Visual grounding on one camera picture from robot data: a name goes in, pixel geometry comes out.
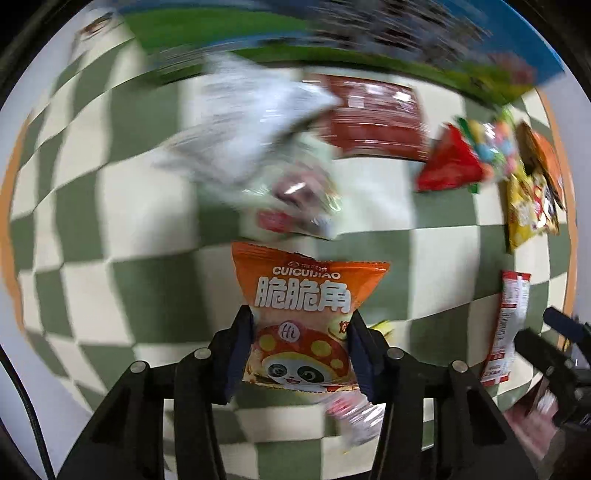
brown package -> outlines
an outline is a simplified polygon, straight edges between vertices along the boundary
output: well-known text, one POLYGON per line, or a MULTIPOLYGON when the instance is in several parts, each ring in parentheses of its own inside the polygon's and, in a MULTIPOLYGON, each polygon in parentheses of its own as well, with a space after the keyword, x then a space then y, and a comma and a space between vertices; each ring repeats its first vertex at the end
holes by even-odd
POLYGON ((550 142, 538 132, 534 132, 525 122, 521 122, 517 126, 517 142, 527 173, 531 174, 536 166, 540 166, 544 171, 558 206, 564 209, 564 190, 560 164, 550 142))
POLYGON ((395 83, 313 74, 318 83, 342 100, 342 106, 320 120, 322 138, 344 156, 380 154, 427 161, 427 135, 414 90, 395 83))

orange snack bag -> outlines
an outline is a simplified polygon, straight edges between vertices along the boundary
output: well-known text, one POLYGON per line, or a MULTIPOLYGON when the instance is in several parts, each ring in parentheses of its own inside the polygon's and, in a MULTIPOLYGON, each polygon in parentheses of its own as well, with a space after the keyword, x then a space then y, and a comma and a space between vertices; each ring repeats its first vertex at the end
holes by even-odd
POLYGON ((389 263, 324 262, 240 242, 232 256, 255 320, 243 380, 317 393, 355 388, 346 329, 389 263))

screw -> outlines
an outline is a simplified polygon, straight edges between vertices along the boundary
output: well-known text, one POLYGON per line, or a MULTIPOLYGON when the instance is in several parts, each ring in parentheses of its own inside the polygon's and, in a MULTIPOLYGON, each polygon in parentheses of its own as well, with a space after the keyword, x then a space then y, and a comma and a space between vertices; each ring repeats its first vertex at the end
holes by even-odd
POLYGON ((212 351, 209 348, 198 348, 193 353, 197 360, 205 360, 212 355, 212 351))
POLYGON ((461 374, 465 373, 468 371, 468 366, 465 364, 465 362, 462 362, 461 360, 455 360, 452 363, 452 368, 456 371, 456 372, 460 372, 461 374))
POLYGON ((392 360, 400 360, 404 356, 404 351, 395 346, 388 348, 386 353, 392 360))
POLYGON ((133 374, 139 374, 140 372, 146 370, 146 363, 138 360, 137 362, 132 363, 129 369, 133 374))

panda cartoon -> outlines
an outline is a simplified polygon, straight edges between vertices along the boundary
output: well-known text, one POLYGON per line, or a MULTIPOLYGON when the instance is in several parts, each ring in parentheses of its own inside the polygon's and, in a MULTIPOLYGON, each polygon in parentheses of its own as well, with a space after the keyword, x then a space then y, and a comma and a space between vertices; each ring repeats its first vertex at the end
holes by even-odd
POLYGON ((290 390, 334 391, 335 382, 350 373, 341 342, 295 321, 261 329, 254 349, 261 362, 257 378, 290 390))

green and white checkered mat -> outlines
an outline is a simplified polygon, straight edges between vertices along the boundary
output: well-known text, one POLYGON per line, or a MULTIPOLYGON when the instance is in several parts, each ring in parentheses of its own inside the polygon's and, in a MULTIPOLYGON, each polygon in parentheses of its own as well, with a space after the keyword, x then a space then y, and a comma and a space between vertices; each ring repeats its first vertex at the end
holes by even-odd
MULTIPOLYGON (((124 25, 93 37, 33 113, 11 208, 11 235, 31 344, 61 383, 93 410, 136 359, 178 361, 228 327, 243 299, 230 242, 236 212, 138 156, 189 127, 199 78, 157 86, 124 25)), ((413 86, 431 136, 455 115, 488 120, 484 107, 440 86, 394 75, 320 69, 413 86)), ((301 69, 282 69, 292 77, 301 69)), ((551 139, 535 92, 511 107, 551 139)), ((321 259, 389 261, 361 312, 396 320, 395 344, 422 361, 462 359, 480 368, 496 324, 499 271, 532 274, 527 326, 561 308, 570 257, 567 226, 506 253, 504 196, 496 185, 413 192, 421 164, 392 158, 334 162, 346 222, 334 242, 296 237, 275 246, 321 259)), ((561 222, 566 214, 561 212, 561 222)), ((511 380, 490 392, 507 409, 539 374, 517 358, 511 380)), ((426 401, 424 442, 433 435, 426 401)), ((214 410, 226 470, 263 480, 330 479, 371 467, 376 442, 343 454, 323 407, 290 391, 242 384, 214 410), (290 458, 288 468, 284 458, 290 458)), ((172 412, 165 458, 174 470, 172 412)))

